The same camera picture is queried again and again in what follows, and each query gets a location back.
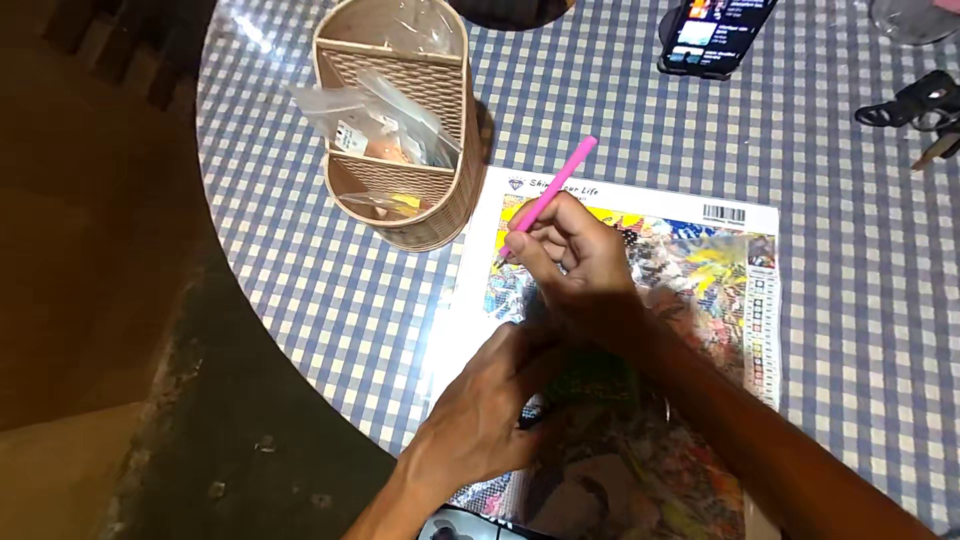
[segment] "hand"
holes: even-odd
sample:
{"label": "hand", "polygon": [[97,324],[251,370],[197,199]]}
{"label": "hand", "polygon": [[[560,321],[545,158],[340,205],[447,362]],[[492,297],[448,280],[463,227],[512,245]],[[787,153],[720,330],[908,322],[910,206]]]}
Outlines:
{"label": "hand", "polygon": [[[511,229],[533,203],[510,220]],[[648,316],[630,275],[623,237],[569,193],[557,194],[529,234],[513,231],[505,241],[512,253],[508,262],[530,271],[551,315],[567,330],[607,345],[610,333],[623,329],[625,321]]]}
{"label": "hand", "polygon": [[563,364],[543,329],[500,326],[446,388],[397,469],[439,504],[464,485],[526,467],[562,422],[548,417],[521,430],[517,419]]}

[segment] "blue checkered tablecloth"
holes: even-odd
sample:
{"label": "blue checkered tablecloth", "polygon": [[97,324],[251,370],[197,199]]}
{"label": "blue checkered tablecloth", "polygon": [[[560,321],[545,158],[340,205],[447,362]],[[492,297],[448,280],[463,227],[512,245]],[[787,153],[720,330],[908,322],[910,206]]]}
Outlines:
{"label": "blue checkered tablecloth", "polygon": [[[200,162],[264,326],[397,454],[425,415],[421,359],[460,244],[400,252],[327,197],[322,144],[284,87],[313,84],[310,38],[331,6],[220,2],[198,84]],[[579,176],[778,206],[782,412],[936,531],[960,527],[960,169],[911,175],[926,135],[852,121],[931,69],[960,76],[957,38],[901,48],[861,1],[784,1],[732,80],[706,82],[657,71],[665,10],[582,1],[530,32],[468,24],[492,164],[550,172],[593,134]]]}

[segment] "fingernail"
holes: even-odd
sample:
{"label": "fingernail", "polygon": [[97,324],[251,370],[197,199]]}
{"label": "fingernail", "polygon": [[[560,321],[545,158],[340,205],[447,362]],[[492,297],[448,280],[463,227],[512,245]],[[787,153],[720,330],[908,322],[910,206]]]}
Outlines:
{"label": "fingernail", "polygon": [[507,237],[503,239],[503,242],[507,244],[510,251],[518,252],[523,249],[526,240],[526,235],[523,233],[507,233]]}

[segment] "barcode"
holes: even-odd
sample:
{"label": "barcode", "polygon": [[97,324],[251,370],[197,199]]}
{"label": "barcode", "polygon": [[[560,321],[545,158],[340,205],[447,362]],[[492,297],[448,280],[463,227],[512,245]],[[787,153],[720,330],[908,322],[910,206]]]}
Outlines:
{"label": "barcode", "polygon": [[747,219],[747,210],[718,207],[716,205],[704,205],[704,217],[729,219],[731,221],[739,221],[742,223]]}

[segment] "phone screen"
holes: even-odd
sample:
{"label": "phone screen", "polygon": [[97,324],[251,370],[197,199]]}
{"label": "phone screen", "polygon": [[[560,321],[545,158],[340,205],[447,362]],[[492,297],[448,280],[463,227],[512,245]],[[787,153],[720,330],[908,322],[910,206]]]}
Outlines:
{"label": "phone screen", "polygon": [[685,0],[663,48],[667,71],[733,72],[777,0]]}

